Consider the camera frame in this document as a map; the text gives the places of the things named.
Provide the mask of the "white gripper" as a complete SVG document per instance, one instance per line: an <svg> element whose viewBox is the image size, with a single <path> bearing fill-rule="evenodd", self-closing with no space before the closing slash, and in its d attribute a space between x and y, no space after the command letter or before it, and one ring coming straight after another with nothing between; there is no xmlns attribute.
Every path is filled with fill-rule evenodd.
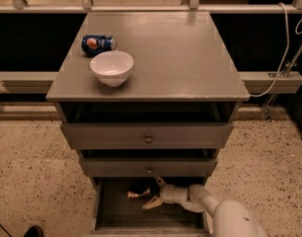
<svg viewBox="0 0 302 237"><path fill-rule="evenodd" d="M142 205L144 210L149 210L162 205L163 203L186 205L189 202L189 189L178 187L172 184L166 184L161 177L155 177L155 181L162 187L160 197L152 197Z"/></svg>

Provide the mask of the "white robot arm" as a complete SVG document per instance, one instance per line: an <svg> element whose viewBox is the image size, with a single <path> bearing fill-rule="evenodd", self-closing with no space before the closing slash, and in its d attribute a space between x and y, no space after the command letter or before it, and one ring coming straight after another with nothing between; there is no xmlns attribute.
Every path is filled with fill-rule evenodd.
<svg viewBox="0 0 302 237"><path fill-rule="evenodd" d="M213 237L268 237L256 218L240 202L233 199L218 200L205 187L192 184L188 188L166 183L155 178L160 192L142 208L151 209L166 204L178 204L196 213L207 212L212 218Z"/></svg>

